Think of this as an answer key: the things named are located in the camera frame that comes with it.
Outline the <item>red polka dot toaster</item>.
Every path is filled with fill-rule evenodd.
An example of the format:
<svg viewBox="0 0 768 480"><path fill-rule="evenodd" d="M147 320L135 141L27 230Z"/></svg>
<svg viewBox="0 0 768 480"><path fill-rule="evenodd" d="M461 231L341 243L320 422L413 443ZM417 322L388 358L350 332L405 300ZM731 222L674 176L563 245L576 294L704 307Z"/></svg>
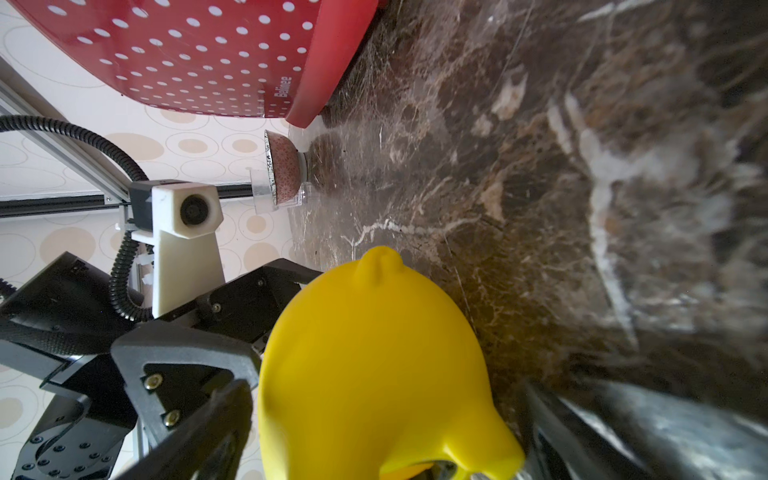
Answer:
<svg viewBox="0 0 768 480"><path fill-rule="evenodd" d="M18 1L69 59L142 104L304 128L358 50L377 1Z"/></svg>

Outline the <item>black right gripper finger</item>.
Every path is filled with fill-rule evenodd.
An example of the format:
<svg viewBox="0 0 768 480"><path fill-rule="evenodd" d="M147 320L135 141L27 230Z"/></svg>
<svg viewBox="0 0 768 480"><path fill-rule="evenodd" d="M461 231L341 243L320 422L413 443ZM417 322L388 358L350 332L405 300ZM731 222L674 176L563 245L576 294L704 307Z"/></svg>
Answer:
<svg viewBox="0 0 768 480"><path fill-rule="evenodd" d="M535 479L764 479L766 424L640 386L598 382L585 404L539 382L520 420Z"/></svg>

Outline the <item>yellow piggy bank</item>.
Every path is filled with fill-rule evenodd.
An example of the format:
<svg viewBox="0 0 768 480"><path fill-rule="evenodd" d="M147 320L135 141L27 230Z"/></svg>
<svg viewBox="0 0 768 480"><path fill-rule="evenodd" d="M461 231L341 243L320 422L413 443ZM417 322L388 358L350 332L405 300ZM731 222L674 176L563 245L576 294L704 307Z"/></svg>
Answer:
<svg viewBox="0 0 768 480"><path fill-rule="evenodd" d="M269 479L511 479L524 452L474 331L438 285L379 246L312 280L266 345L258 429Z"/></svg>

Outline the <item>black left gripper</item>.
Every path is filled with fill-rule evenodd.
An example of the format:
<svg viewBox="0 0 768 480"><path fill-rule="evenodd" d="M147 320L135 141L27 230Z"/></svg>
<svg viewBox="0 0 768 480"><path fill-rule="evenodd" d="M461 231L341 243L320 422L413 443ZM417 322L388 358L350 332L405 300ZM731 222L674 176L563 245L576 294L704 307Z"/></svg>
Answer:
<svg viewBox="0 0 768 480"><path fill-rule="evenodd" d="M139 433L148 451L122 479L234 479L266 341L316 277L278 259L145 323L119 317L106 274L71 253L3 284L1 362L52 394L13 477L110 478Z"/></svg>

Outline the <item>floral patterned bowl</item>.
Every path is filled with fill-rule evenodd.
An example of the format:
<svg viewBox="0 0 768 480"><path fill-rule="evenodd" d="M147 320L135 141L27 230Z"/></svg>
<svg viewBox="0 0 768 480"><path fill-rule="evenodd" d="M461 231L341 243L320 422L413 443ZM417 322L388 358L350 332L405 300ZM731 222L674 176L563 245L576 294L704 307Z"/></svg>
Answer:
<svg viewBox="0 0 768 480"><path fill-rule="evenodd" d="M264 131L267 170L277 180L279 192L292 196L298 187L307 181L307 162L285 135L270 130Z"/></svg>

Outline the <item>aluminium frame rail back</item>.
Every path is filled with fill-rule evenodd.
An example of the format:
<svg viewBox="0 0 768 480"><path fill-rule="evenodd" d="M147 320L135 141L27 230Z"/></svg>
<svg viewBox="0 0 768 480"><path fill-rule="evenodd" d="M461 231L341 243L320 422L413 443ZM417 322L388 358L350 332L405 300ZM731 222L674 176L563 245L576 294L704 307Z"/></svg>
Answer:
<svg viewBox="0 0 768 480"><path fill-rule="evenodd" d="M4 59L1 59L1 114L64 116ZM53 158L80 174L111 202L126 203L129 200L128 177L105 155L96 149L67 137L43 132L23 132Z"/></svg>

